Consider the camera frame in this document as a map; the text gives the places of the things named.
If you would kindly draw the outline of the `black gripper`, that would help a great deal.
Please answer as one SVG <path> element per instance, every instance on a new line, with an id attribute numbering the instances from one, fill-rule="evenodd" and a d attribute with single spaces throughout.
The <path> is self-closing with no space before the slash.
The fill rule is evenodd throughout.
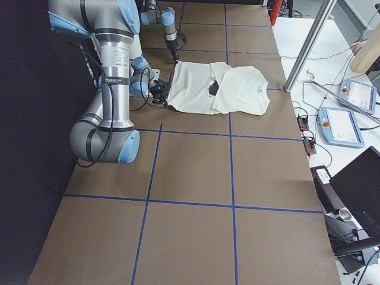
<path id="1" fill-rule="evenodd" d="M 159 103 L 160 105 L 168 106 L 167 97 L 169 89 L 172 86 L 174 76 L 174 69 L 170 71 L 168 83 L 158 79 L 154 81 L 154 85 L 150 88 L 150 93 L 153 97 L 153 103 Z"/>
<path id="2" fill-rule="evenodd" d="M 179 53 L 178 53 L 179 43 L 178 43 L 178 41 L 179 41 L 178 37 L 173 39 L 173 40 L 166 39 L 166 46 L 171 51 L 173 61 L 175 64 L 177 64 L 179 62 Z"/>

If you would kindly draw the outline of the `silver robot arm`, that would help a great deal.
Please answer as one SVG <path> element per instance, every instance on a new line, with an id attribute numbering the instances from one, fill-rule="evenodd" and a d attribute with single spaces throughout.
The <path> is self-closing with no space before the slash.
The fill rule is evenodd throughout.
<path id="1" fill-rule="evenodd" d="M 160 83 L 138 37 L 140 24 L 151 23 L 153 12 L 139 13 L 135 1 L 49 1 L 48 14 L 55 32 L 95 37 L 100 44 L 100 87 L 72 127 L 73 152 L 90 164 L 132 163 L 140 133 L 129 118 L 129 97 L 146 98 Z"/>
<path id="2" fill-rule="evenodd" d="M 145 26 L 161 24 L 164 27 L 164 42 L 169 49 L 175 63 L 179 60 L 179 41 L 183 34 L 177 31 L 175 20 L 176 14 L 172 7 L 160 9 L 157 1 L 145 1 L 144 11 L 140 14 L 141 23 Z"/>

